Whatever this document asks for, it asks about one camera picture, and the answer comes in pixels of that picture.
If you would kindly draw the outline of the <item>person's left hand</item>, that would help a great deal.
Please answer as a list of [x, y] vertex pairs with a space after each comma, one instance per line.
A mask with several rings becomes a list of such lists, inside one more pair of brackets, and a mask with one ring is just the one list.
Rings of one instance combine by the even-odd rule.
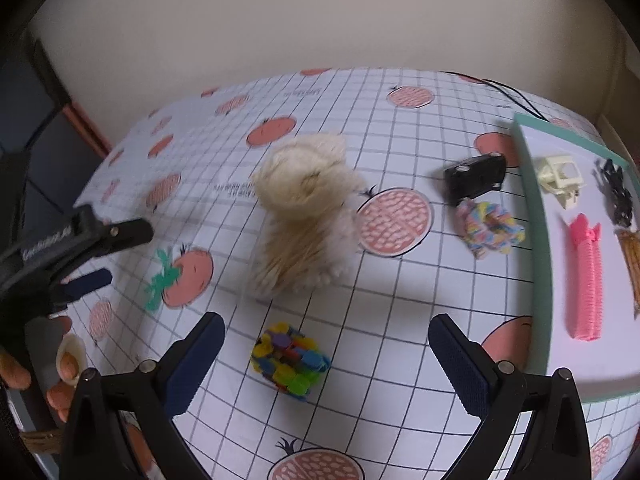
[[25, 361], [15, 359], [1, 348], [1, 383], [10, 389], [25, 391], [37, 381], [37, 389], [60, 422], [67, 422], [75, 387], [65, 378], [79, 374], [79, 367], [70, 359], [63, 359], [62, 371], [56, 367], [58, 347], [70, 333], [73, 321], [66, 315], [56, 318], [35, 318], [25, 328], [27, 356]]

